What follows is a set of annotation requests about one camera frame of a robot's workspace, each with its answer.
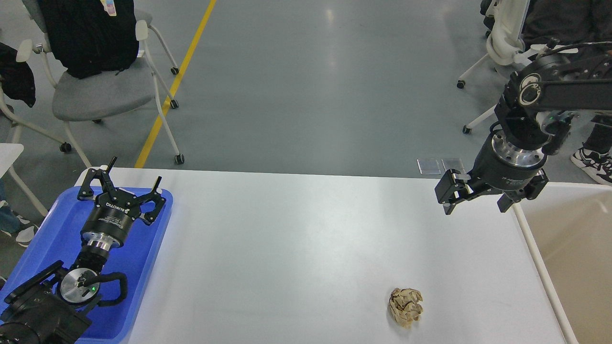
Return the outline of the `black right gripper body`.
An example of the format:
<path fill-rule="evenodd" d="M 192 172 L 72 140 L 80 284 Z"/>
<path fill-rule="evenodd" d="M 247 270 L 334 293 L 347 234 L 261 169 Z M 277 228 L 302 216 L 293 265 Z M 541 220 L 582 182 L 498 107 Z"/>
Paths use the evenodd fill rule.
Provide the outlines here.
<path fill-rule="evenodd" d="M 470 170 L 474 191 L 505 193 L 510 199 L 535 199 L 548 183 L 542 149 L 523 150 L 507 140 L 503 130 L 488 135 Z"/>

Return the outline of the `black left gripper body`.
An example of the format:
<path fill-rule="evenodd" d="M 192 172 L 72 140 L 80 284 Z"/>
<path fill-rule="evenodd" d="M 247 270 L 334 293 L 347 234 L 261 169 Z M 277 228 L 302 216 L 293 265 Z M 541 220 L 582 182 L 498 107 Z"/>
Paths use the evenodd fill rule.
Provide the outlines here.
<path fill-rule="evenodd" d="M 118 192 L 118 196 L 111 196 L 109 192 L 94 195 L 92 189 L 79 192 L 81 201 L 94 201 L 94 207 L 80 231 L 82 246 L 124 246 L 136 218 L 142 215 L 141 207 L 146 200 L 124 189 L 118 189 Z"/>

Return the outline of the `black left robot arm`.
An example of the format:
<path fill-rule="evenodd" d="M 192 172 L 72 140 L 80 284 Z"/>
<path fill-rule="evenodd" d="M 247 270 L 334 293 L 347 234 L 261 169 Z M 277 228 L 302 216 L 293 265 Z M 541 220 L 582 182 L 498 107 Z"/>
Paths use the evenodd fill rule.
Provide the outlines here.
<path fill-rule="evenodd" d="M 120 305 L 129 297 L 125 272 L 105 272 L 110 253 L 125 246 L 133 225 L 151 226 L 167 198 L 158 176 L 151 190 L 137 194 L 114 185 L 105 167 L 89 168 L 76 194 L 90 213 L 79 231 L 79 253 L 70 266 L 57 260 L 4 298 L 3 344 L 74 344 L 93 325 L 96 308 Z"/>

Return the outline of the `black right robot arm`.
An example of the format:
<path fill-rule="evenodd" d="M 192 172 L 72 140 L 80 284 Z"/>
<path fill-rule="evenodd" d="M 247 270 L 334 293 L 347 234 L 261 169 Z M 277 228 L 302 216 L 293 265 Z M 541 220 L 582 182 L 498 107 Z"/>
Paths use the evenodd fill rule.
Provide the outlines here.
<path fill-rule="evenodd" d="M 611 55 L 569 61 L 562 50 L 549 50 L 511 74 L 494 107 L 501 128 L 490 127 L 470 172 L 446 170 L 435 186 L 445 214 L 484 194 L 501 195 L 501 213 L 537 198 L 548 183 L 544 164 L 568 137 L 573 112 L 611 110 Z"/>

